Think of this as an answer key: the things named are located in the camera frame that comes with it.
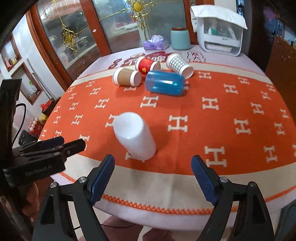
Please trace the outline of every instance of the white cup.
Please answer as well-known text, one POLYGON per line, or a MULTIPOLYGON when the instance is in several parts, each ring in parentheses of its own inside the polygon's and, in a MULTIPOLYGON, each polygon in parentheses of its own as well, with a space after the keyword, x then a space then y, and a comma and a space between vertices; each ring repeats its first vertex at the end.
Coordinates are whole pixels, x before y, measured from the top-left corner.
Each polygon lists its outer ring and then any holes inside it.
POLYGON ((177 74, 184 76, 185 79, 190 78, 194 72, 193 67, 178 53, 172 53, 168 56, 166 66, 177 74))
POLYGON ((117 140, 134 159, 145 161, 152 158, 156 145, 147 123, 134 112, 124 112, 113 121, 117 140))

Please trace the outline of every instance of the glass door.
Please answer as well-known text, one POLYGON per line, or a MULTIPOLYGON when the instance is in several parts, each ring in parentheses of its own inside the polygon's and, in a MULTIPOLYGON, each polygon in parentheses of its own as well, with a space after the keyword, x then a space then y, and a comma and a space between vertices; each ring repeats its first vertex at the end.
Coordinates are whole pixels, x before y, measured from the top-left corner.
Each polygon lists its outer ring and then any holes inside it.
POLYGON ((142 47, 154 34, 170 42, 172 27, 186 27, 182 0, 92 0, 112 53, 142 47))
POLYGON ((72 81, 100 56, 79 0, 39 0, 44 32, 72 81))

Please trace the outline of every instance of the tissue box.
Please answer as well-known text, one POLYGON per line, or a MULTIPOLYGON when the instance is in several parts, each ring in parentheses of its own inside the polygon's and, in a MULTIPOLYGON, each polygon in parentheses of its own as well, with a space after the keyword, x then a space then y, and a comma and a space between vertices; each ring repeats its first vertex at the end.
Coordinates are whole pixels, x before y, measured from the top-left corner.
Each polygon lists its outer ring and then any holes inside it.
POLYGON ((169 43, 167 39, 161 36, 162 39, 159 41, 156 41, 155 40, 156 38, 154 36, 152 36, 151 40, 145 41, 143 43, 143 47, 145 50, 164 50, 169 47, 169 43))

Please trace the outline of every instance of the blue cup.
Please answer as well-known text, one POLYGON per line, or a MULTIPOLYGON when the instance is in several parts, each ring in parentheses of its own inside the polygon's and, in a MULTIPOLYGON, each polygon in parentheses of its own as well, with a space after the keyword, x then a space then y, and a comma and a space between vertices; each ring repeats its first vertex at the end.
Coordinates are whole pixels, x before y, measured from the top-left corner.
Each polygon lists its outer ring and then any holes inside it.
POLYGON ((172 28, 170 38, 173 49, 187 50, 191 48, 189 31, 187 28, 172 28))
POLYGON ((167 95, 181 95, 184 85, 184 76, 164 71, 149 71, 145 79, 146 90, 167 95))

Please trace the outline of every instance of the tissue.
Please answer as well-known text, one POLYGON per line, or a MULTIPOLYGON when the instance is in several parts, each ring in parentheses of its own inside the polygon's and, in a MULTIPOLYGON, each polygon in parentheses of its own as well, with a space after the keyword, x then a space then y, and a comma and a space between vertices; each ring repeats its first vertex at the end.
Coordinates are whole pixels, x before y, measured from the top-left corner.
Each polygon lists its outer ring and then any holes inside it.
POLYGON ((161 35, 153 35, 151 39, 143 43, 145 50, 164 50, 168 48, 168 40, 161 35))

